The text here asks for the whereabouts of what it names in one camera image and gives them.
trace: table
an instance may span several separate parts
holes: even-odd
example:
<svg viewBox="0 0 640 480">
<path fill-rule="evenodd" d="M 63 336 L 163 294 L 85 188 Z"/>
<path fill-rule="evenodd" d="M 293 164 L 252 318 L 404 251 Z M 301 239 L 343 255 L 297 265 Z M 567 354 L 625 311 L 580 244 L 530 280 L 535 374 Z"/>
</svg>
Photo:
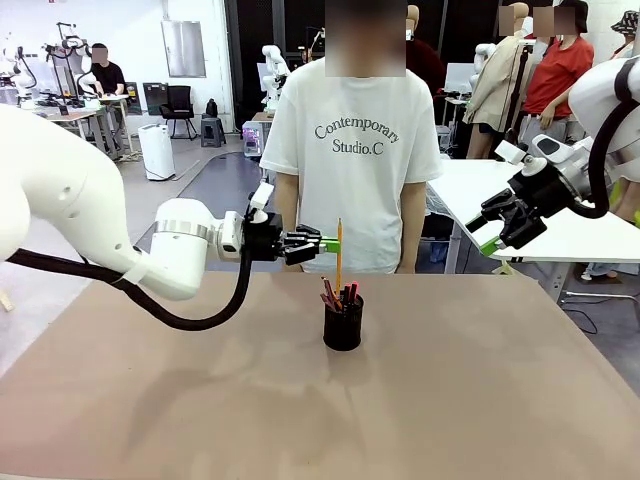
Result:
<svg viewBox="0 0 640 480">
<path fill-rule="evenodd" d="M 637 480 L 640 402 L 535 282 L 360 281 L 364 341 L 322 342 L 322 282 L 255 274 L 218 329 L 92 284 L 0 380 L 0 471 L 50 478 Z M 217 312 L 235 275 L 170 304 Z"/>
<path fill-rule="evenodd" d="M 267 112 L 258 112 L 254 115 L 252 122 L 273 122 L 274 115 L 269 116 Z"/>
<path fill-rule="evenodd" d="M 133 143 L 131 142 L 131 132 L 129 130 L 129 125 L 127 124 L 127 99 L 129 95 L 107 95 L 100 98 L 101 103 L 105 104 L 116 104 L 120 107 L 122 111 L 122 121 L 124 123 L 125 135 L 127 137 L 127 141 L 129 142 L 129 152 L 133 152 Z"/>
<path fill-rule="evenodd" d="M 116 149 L 114 138 L 111 135 L 107 112 L 104 108 L 69 108 L 69 115 L 61 115 L 60 110 L 54 107 L 37 108 L 29 111 L 34 114 L 44 113 L 47 115 L 47 120 L 55 123 L 75 123 L 80 133 L 80 137 L 83 140 L 86 140 L 86 135 L 82 128 L 82 120 L 88 120 L 89 127 L 93 132 L 96 147 L 112 160 L 118 158 L 118 151 Z M 106 147 L 102 139 L 103 132 L 107 142 Z"/>
<path fill-rule="evenodd" d="M 469 100 L 460 100 L 458 98 L 446 97 L 444 99 L 444 112 L 442 114 L 442 125 L 446 126 L 447 121 L 447 112 L 449 104 L 453 105 L 453 128 L 451 128 L 450 132 L 450 145 L 451 147 L 455 146 L 456 134 L 458 133 L 458 108 L 464 107 L 466 108 Z"/>
<path fill-rule="evenodd" d="M 430 190 L 455 220 L 445 273 L 455 273 L 462 232 L 478 248 L 500 234 L 502 222 L 491 222 L 474 234 L 466 224 L 478 216 L 483 202 L 508 188 L 507 181 L 520 168 L 494 160 L 448 160 L 444 175 L 429 182 Z M 640 230 L 611 213 L 589 220 L 565 209 L 544 222 L 548 230 L 543 235 L 520 250 L 499 250 L 491 258 L 553 262 L 554 271 L 545 289 L 555 300 L 560 297 L 571 263 L 640 263 Z"/>
</svg>

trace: stool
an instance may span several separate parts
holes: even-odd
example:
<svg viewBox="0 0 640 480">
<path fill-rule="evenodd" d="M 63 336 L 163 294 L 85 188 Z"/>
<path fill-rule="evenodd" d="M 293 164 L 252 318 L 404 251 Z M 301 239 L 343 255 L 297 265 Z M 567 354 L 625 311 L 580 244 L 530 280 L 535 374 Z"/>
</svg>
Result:
<svg viewBox="0 0 640 480">
<path fill-rule="evenodd" d="M 200 124 L 200 143 L 203 147 L 220 148 L 222 143 L 227 144 L 222 128 L 222 120 L 213 117 L 202 117 Z"/>
</svg>

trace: white robotic arm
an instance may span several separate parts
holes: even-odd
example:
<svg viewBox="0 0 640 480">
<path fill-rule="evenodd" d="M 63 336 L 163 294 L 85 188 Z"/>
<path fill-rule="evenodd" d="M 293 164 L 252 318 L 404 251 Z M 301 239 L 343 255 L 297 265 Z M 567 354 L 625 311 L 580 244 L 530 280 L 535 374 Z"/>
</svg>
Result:
<svg viewBox="0 0 640 480">
<path fill-rule="evenodd" d="M 640 182 L 640 57 L 594 67 L 573 86 L 569 104 L 591 137 L 567 146 L 539 135 L 533 154 L 526 145 L 507 142 L 496 150 L 524 166 L 509 180 L 511 189 L 483 203 L 480 216 L 467 225 L 475 232 L 489 221 L 504 222 L 499 239 L 483 247 L 485 254 L 523 247 L 546 231 L 543 218 L 565 208 L 601 218 L 609 211 L 608 187 L 613 182 L 621 177 Z"/>
<path fill-rule="evenodd" d="M 478 83 L 484 64 L 487 63 L 489 58 L 491 58 L 491 55 L 496 52 L 496 48 L 497 47 L 494 43 L 481 43 L 476 47 L 476 56 L 473 59 L 473 69 L 476 73 L 472 75 L 469 80 L 472 89 L 476 88 L 476 84 Z"/>
<path fill-rule="evenodd" d="M 275 45 L 266 45 L 262 48 L 262 53 L 267 61 L 267 70 L 269 75 L 263 77 L 262 81 L 267 87 L 267 96 L 262 101 L 267 106 L 265 111 L 274 114 L 278 108 L 280 94 L 287 77 L 291 75 L 291 71 L 287 66 L 287 62 L 282 58 L 280 49 Z"/>
<path fill-rule="evenodd" d="M 23 48 L 8 41 L 2 49 L 3 70 L 9 70 L 11 81 L 18 89 L 18 98 L 25 100 L 31 96 L 32 89 L 38 84 L 27 64 Z"/>
<path fill-rule="evenodd" d="M 75 75 L 74 80 L 86 95 L 97 97 L 98 92 L 95 88 L 97 79 L 91 73 L 91 47 L 84 43 L 76 48 L 76 53 L 82 57 L 82 71 L 85 73 Z"/>
<path fill-rule="evenodd" d="M 233 315 L 244 299 L 252 260 L 284 257 L 296 264 L 339 248 L 308 227 L 281 237 L 280 217 L 263 211 L 273 187 L 262 184 L 244 217 L 227 212 L 218 220 L 197 200 L 169 200 L 158 210 L 147 254 L 131 244 L 122 177 L 103 153 L 52 122 L 5 105 L 0 105 L 0 131 L 6 133 L 0 157 L 0 261 L 121 283 L 134 301 L 144 295 L 137 285 L 170 300 L 192 298 L 208 261 L 241 262 L 243 285 L 239 282 L 233 308 L 223 311 L 225 318 L 176 319 L 157 305 L 147 308 L 148 298 L 144 305 L 138 301 L 174 328 L 211 328 Z M 31 215 L 49 221 L 82 257 L 104 268 L 70 261 L 52 266 L 51 259 L 19 250 Z"/>
</svg>

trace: black pen holder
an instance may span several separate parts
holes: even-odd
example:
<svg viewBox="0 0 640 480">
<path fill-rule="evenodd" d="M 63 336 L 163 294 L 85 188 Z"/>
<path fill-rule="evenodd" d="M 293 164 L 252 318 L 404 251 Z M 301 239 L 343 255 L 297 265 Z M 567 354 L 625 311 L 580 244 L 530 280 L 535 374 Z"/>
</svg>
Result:
<svg viewBox="0 0 640 480">
<path fill-rule="evenodd" d="M 324 343 L 338 352 L 349 352 L 358 348 L 361 342 L 362 309 L 364 300 L 357 296 L 355 303 L 343 311 L 334 312 L 325 305 Z"/>
</svg>

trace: pencil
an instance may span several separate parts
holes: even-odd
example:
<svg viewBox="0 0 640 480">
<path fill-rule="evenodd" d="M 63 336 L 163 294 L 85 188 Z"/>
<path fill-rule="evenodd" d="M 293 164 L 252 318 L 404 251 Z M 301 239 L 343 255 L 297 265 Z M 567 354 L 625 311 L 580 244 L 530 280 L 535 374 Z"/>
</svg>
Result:
<svg viewBox="0 0 640 480">
<path fill-rule="evenodd" d="M 340 243 L 340 252 L 338 252 L 336 268 L 336 296 L 340 299 L 340 291 L 342 290 L 342 218 L 338 219 L 338 243 Z"/>
</svg>

